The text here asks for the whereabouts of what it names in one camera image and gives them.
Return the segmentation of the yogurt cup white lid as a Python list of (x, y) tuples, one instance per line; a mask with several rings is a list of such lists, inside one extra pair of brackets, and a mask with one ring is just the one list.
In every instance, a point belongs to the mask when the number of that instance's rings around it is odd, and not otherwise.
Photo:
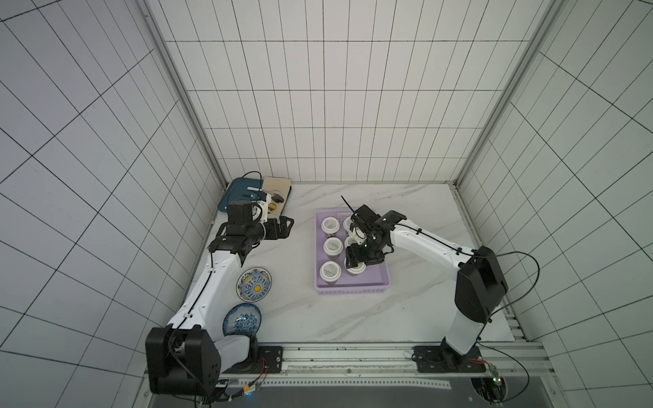
[(327, 238), (335, 237), (340, 230), (340, 222), (335, 217), (325, 217), (321, 221), (321, 230)]
[(328, 237), (323, 244), (323, 251), (331, 261), (337, 261), (344, 249), (345, 245), (336, 236)]
[(366, 268), (367, 265), (365, 265), (364, 263), (358, 263), (358, 265), (355, 267), (346, 267), (345, 269), (349, 275), (358, 276), (362, 274), (366, 270)]
[(342, 275), (340, 265), (335, 261), (327, 261), (320, 268), (321, 279), (329, 286), (334, 286)]
[(345, 218), (345, 220), (343, 222), (343, 226), (345, 228), (345, 231), (348, 234), (350, 234), (350, 232), (352, 231), (352, 229), (351, 229), (352, 225), (353, 225), (353, 222), (352, 222), (351, 218), (350, 217)]
[(345, 246), (348, 248), (349, 246), (352, 246), (353, 244), (357, 243), (357, 239), (353, 238), (352, 236), (348, 236), (345, 239)]

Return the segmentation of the purple perforated plastic basket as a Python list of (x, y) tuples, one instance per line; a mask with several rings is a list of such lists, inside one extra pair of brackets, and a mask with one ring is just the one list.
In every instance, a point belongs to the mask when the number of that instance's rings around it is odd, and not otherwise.
[(384, 292), (390, 286), (389, 271), (386, 263), (367, 266), (362, 273), (351, 275), (345, 268), (345, 250), (343, 250), (338, 258), (334, 260), (334, 262), (341, 268), (341, 275), (338, 277), (338, 280), (331, 285), (321, 277), (321, 267), (324, 263), (331, 261), (331, 258), (329, 258), (328, 254), (324, 251), (324, 243), (328, 239), (328, 234), (325, 233), (321, 227), (322, 222), (324, 219), (329, 217), (335, 218), (340, 223), (340, 227), (338, 232), (335, 233), (335, 236), (344, 246), (346, 246), (346, 240), (349, 235), (343, 222), (345, 222), (345, 219), (347, 219), (350, 214), (350, 210), (343, 208), (321, 209), (316, 212), (316, 260), (314, 281), (315, 288), (321, 295)]

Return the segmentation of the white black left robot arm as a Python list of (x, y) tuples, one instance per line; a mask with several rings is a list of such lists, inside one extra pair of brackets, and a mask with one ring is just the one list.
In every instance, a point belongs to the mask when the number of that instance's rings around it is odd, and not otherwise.
[(225, 335), (209, 326), (219, 313), (249, 253), (263, 240), (286, 239), (294, 220), (282, 216), (265, 222), (224, 222), (208, 245), (207, 265), (180, 310), (164, 327), (146, 337), (146, 363), (153, 394), (188, 395), (217, 401), (222, 373), (234, 366), (255, 368), (258, 340), (252, 331)]

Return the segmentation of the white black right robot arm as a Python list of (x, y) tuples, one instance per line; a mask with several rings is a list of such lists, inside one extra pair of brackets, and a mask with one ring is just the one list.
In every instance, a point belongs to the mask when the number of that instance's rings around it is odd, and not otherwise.
[(401, 249), (435, 265), (455, 282), (457, 311), (440, 343), (440, 354), (457, 360), (467, 357), (508, 292), (498, 255), (486, 246), (474, 249), (447, 241), (396, 211), (379, 215), (363, 205), (350, 219), (363, 241), (346, 250), (348, 267), (379, 265)]

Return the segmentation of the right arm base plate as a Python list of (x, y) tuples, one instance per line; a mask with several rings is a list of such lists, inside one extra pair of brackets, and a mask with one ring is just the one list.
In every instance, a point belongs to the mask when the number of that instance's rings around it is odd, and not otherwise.
[(479, 363), (480, 358), (481, 353), (476, 346), (466, 355), (459, 355), (447, 345), (415, 346), (412, 354), (418, 372), (432, 374), (485, 373), (486, 365)]

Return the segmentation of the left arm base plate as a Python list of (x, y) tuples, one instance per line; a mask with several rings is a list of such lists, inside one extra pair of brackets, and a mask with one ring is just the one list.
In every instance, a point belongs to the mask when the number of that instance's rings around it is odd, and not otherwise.
[(257, 346), (249, 350), (248, 358), (233, 365), (225, 374), (278, 374), (282, 372), (283, 348)]

